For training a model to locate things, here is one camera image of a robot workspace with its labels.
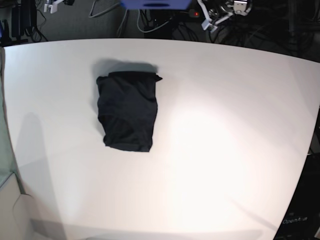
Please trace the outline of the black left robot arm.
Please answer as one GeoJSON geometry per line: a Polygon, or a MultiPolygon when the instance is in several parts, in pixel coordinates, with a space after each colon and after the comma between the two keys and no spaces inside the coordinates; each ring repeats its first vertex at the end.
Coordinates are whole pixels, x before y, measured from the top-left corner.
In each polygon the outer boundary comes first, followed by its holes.
{"type": "Polygon", "coordinates": [[[197,0],[197,3],[204,15],[201,27],[210,33],[234,15],[247,16],[253,6],[252,0],[197,0]]]}

